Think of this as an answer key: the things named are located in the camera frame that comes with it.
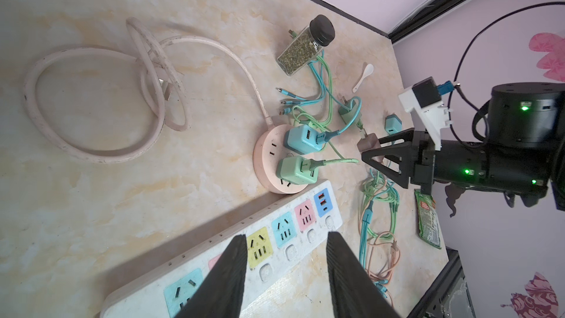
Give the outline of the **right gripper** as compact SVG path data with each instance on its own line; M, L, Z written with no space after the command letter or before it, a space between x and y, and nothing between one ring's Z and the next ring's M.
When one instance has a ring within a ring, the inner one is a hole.
M444 141L436 150L429 135L409 128L378 138L361 160L402 188L409 181L427 193L435 182L462 188L515 194L545 194L552 171L549 149L511 148L497 144L464 147Z

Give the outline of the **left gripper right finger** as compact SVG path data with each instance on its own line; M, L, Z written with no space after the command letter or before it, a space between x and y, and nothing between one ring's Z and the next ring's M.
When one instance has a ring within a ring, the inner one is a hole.
M399 316L369 279L340 233L329 232L326 253L335 317Z

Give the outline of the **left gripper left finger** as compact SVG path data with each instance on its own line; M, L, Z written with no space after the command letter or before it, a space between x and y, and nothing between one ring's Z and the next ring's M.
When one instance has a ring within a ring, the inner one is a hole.
M178 317L239 317L247 273L247 237L232 238Z

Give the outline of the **teal charger plug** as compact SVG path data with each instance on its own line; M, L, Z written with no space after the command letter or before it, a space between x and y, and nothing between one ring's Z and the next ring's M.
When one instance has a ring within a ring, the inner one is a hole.
M299 155L308 155L320 152L331 138L336 137L340 133L339 130L318 132L307 125L301 125L299 127L292 127L287 131L283 141L287 149Z
M399 116L395 113L388 115L385 118L385 131L388 135L393 135L401 132L403 129L403 123Z

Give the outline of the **pink charger plug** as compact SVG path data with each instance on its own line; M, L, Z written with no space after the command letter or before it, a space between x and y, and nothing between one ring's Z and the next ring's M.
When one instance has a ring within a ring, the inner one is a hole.
M366 151L376 150L379 148L381 148L380 141L375 133L366 135L357 143L357 149L359 153L364 153Z

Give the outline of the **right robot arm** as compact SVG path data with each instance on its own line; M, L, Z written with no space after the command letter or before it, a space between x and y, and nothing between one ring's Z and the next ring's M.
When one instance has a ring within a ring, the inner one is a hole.
M467 146L432 140L411 128L379 140L362 161L403 188L430 194L435 182L466 190L502 193L510 207L521 197L535 206L551 191L564 209L564 84L517 82L497 85L475 114L486 134Z

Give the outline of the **light green charger plug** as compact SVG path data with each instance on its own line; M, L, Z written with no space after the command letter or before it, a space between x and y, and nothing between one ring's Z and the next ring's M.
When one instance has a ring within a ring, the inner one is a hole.
M344 122L344 127L339 130L340 133L344 133L351 127L356 127L359 130L363 129L363 122L361 120L361 107L361 98L353 97L345 105L341 106L338 109L338 114Z

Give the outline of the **white multicolour power strip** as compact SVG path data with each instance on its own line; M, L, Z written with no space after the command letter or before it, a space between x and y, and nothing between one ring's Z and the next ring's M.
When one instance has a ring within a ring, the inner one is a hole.
M343 224L329 180L278 200L110 294L101 317L246 308Z

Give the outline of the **white spoon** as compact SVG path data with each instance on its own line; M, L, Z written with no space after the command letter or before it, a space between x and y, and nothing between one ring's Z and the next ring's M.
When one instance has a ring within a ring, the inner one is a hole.
M363 72L359 80L352 88L353 94L359 90L360 86L363 84L363 81L365 81L366 78L370 77L374 73L374 71L375 71L375 67L371 63L367 63L366 66L364 66Z

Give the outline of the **green snack packet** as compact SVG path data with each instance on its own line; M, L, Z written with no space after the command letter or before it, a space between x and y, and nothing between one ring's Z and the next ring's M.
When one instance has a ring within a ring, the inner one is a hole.
M441 231L436 212L436 202L430 196L414 190L419 228L419 238L436 249L441 249Z

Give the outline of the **round pink power socket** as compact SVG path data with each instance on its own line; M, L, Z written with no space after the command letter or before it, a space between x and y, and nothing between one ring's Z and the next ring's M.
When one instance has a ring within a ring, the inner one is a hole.
M264 188L275 194L296 194L307 187L284 181L276 174L280 160L295 156L284 146L285 134L291 128L291 125L278 125L269 129L257 140L253 150L255 175Z

